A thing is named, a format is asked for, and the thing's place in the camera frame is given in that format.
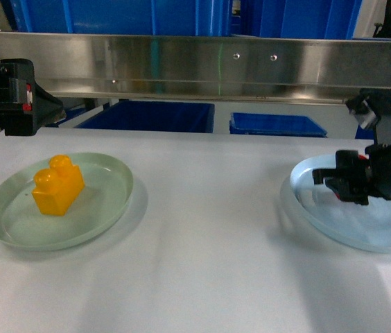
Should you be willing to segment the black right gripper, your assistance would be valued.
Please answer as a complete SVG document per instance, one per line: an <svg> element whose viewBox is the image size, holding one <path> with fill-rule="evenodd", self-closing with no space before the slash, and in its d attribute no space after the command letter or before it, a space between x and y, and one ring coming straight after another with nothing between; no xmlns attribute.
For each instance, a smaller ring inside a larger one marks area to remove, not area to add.
<svg viewBox="0 0 391 333"><path fill-rule="evenodd" d="M372 170L372 184L379 196L391 200L391 144L373 144L365 149L369 156ZM368 195L360 187L355 187L350 180L365 178L365 158L358 151L339 150L335 153L334 169L314 169L315 185L323 184L346 203L369 205Z"/></svg>

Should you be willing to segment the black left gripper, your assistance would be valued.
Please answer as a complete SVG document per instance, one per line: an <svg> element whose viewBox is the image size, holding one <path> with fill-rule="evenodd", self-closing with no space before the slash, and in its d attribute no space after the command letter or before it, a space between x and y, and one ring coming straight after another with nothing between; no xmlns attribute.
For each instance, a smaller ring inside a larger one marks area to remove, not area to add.
<svg viewBox="0 0 391 333"><path fill-rule="evenodd" d="M0 129L7 136L33 136L63 118L63 102L36 83L30 60L0 61Z"/></svg>

